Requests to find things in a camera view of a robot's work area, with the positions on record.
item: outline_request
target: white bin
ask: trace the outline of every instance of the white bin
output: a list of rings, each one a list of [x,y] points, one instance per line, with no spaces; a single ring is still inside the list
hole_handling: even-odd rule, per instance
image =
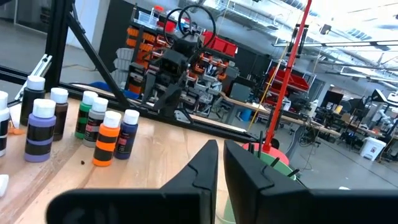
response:
[[[367,137],[364,139],[364,144],[361,148],[360,155],[374,161],[385,146],[385,142],[382,142],[375,138]]]

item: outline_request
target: red pole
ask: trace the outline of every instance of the red pole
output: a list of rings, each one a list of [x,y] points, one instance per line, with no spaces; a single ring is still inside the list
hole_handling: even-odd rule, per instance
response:
[[[266,142],[264,143],[264,145],[262,147],[262,151],[266,152],[266,153],[268,153],[271,149],[271,139],[274,137],[275,126],[276,126],[278,116],[280,113],[280,108],[282,107],[282,101],[285,96],[285,92],[286,92],[287,84],[289,82],[290,74],[292,73],[293,64],[296,59],[297,49],[299,48],[301,37],[303,35],[305,21],[307,20],[308,13],[310,12],[311,3],[312,3],[312,0],[308,0],[307,6],[305,7],[305,10],[304,10],[303,19],[301,21],[300,27],[298,28],[298,32],[297,32],[297,36],[296,36],[296,39],[295,39],[295,42],[293,45],[292,52],[290,54],[289,60],[287,61],[284,82],[282,84],[282,87],[280,88],[280,93],[279,93],[280,97],[278,97],[278,102],[276,104],[274,114],[272,115],[271,124],[269,126],[269,129],[268,129],[268,132],[266,135]]]

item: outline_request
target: desk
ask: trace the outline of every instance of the desk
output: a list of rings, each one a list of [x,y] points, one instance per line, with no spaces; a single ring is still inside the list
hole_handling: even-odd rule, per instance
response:
[[[244,107],[244,108],[247,108],[247,109],[250,109],[250,110],[257,110],[257,108],[259,106],[258,103],[243,103],[243,102],[240,102],[238,100],[231,99],[231,98],[227,97],[225,95],[225,93],[223,93],[223,92],[220,92],[220,96],[224,100],[226,100],[227,102],[230,102],[230,103],[233,104],[233,107],[228,112],[228,116],[227,116],[227,119],[226,119],[226,124],[231,124],[232,123],[232,120],[233,120],[234,116],[236,115],[238,107]],[[269,109],[267,109],[267,108],[263,107],[262,105],[260,105],[259,113],[269,114],[270,112],[271,111]],[[290,118],[288,116],[282,115],[281,119],[285,120],[285,121],[288,121],[288,122],[291,122],[291,123],[294,123],[294,124],[298,124],[300,126],[304,125],[304,121],[299,120],[299,119],[293,119],[293,118]],[[315,129],[318,129],[318,130],[320,130],[322,132],[329,133],[329,134],[332,134],[334,136],[340,136],[341,135],[337,131],[334,131],[334,130],[331,130],[331,129],[327,129],[323,125],[321,125],[321,124],[319,124],[319,123],[317,123],[315,121],[312,121],[312,124],[313,124]]]
[[[63,139],[52,145],[46,162],[24,160],[25,134],[9,136],[6,155],[0,157],[0,174],[10,176],[0,199],[1,224],[43,224],[46,207],[56,195],[75,188],[157,188],[166,183],[209,139],[219,148],[216,213],[222,215],[228,191],[223,168],[222,138],[140,118],[129,160],[113,160],[109,167],[95,167],[93,148],[74,137],[79,101],[69,99]],[[11,108],[19,116],[21,106]]]

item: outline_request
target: paint bottle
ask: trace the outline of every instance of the paint bottle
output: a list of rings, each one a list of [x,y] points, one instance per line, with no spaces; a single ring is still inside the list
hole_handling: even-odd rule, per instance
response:
[[[27,126],[27,120],[33,110],[33,101],[43,99],[45,78],[29,75],[22,96],[21,117],[19,123]]]
[[[84,91],[83,99],[81,100],[79,107],[79,114],[77,116],[76,123],[76,138],[85,138],[86,124],[88,119],[88,112],[90,112],[91,106],[93,105],[94,99],[98,97],[93,91]]]
[[[0,91],[0,157],[6,154],[8,121],[10,109],[7,107],[8,93]]]
[[[118,145],[116,146],[114,156],[117,159],[130,158],[132,146],[136,138],[138,129],[139,112],[135,110],[126,110],[124,112],[123,121],[120,125],[120,134]]]
[[[53,141],[59,141],[62,139],[65,123],[67,122],[68,90],[63,88],[52,88],[50,99],[56,103],[55,117],[57,119],[55,121]]]
[[[105,112],[104,122],[99,126],[98,139],[95,144],[93,164],[109,166],[112,162],[114,148],[120,132],[122,116],[114,111]]]
[[[56,120],[54,114],[55,102],[53,100],[34,100],[26,134],[26,161],[44,162],[50,158]]]
[[[104,121],[105,111],[108,107],[108,100],[97,97],[94,99],[93,106],[88,112],[88,120],[85,131],[85,138],[83,144],[87,147],[95,147],[95,142],[98,138],[98,131],[100,125]]]

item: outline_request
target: red storage bin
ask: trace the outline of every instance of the red storage bin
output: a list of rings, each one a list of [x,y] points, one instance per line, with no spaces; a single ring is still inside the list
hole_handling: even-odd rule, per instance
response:
[[[228,43],[229,43],[228,41],[225,41],[223,39],[216,37],[215,42],[213,44],[213,50],[217,50],[219,52],[224,52],[224,49]]]
[[[203,45],[205,45],[205,44],[207,44],[207,42],[210,41],[211,36],[213,35],[213,33],[206,31],[206,32],[203,33],[203,35],[205,36],[205,40],[204,40]],[[207,45],[207,47],[210,48],[210,49],[213,48],[214,42],[215,42],[215,40],[213,40],[209,45]]]
[[[227,43],[226,46],[225,46],[225,49],[224,49],[224,53],[226,55],[235,57],[236,48],[237,48],[236,45],[231,44],[231,43]]]

